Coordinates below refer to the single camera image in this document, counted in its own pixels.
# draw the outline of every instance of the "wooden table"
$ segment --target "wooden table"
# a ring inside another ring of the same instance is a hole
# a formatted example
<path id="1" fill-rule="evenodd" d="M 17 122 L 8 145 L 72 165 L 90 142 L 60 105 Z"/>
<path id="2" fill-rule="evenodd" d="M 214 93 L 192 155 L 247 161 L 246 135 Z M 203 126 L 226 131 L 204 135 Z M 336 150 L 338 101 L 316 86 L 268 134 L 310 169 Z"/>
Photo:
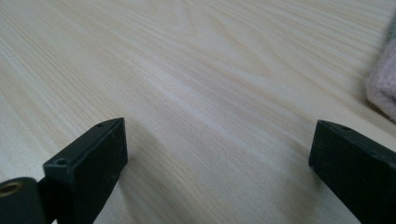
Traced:
<path id="1" fill-rule="evenodd" d="M 358 223 L 308 167 L 318 119 L 396 149 L 364 94 L 393 0 L 0 2 L 0 180 L 94 124 L 129 163 L 95 223 Z"/>

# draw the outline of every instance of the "wood grain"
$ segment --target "wood grain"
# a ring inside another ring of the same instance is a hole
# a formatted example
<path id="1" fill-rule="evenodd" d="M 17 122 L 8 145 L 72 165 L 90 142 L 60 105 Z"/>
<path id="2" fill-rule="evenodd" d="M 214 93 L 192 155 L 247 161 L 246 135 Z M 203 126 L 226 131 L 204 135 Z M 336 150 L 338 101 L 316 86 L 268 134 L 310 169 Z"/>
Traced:
<path id="1" fill-rule="evenodd" d="M 318 119 L 396 149 L 363 83 L 392 0 L 0 1 L 0 180 L 125 117 L 96 223 L 358 223 L 309 169 Z"/>

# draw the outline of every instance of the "screw hole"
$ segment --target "screw hole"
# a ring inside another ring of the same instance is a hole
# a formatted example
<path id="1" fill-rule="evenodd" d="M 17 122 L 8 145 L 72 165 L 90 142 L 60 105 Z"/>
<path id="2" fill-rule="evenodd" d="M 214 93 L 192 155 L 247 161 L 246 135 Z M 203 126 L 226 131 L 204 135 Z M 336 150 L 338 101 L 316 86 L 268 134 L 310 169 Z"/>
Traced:
<path id="1" fill-rule="evenodd" d="M 58 165 L 65 165 L 67 164 L 67 160 L 64 158 L 60 158 L 59 160 L 56 160 L 55 163 Z"/>
<path id="2" fill-rule="evenodd" d="M 0 188 L 0 198 L 17 192 L 21 186 L 22 182 L 12 182 L 4 185 L 2 188 Z"/>

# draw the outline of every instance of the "pink cloth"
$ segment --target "pink cloth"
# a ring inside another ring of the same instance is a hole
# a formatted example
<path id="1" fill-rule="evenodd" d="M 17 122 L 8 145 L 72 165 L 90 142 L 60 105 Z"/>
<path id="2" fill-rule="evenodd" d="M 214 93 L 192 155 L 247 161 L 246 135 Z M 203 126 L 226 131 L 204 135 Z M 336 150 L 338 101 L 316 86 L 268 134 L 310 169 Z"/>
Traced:
<path id="1" fill-rule="evenodd" d="M 369 101 L 396 121 L 396 38 L 389 41 L 375 70 L 367 78 Z"/>

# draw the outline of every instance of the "black clamp jaw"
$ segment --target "black clamp jaw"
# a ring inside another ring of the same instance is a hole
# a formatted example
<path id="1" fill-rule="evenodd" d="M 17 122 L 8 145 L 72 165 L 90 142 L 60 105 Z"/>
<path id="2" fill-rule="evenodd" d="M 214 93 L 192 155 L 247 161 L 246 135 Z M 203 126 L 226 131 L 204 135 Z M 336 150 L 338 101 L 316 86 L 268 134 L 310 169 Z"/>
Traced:
<path id="1" fill-rule="evenodd" d="M 361 223 L 396 223 L 396 153 L 319 120 L 309 166 Z"/>
<path id="2" fill-rule="evenodd" d="M 99 123 L 44 163 L 38 183 L 0 184 L 3 224 L 92 224 L 128 162 L 124 119 Z"/>

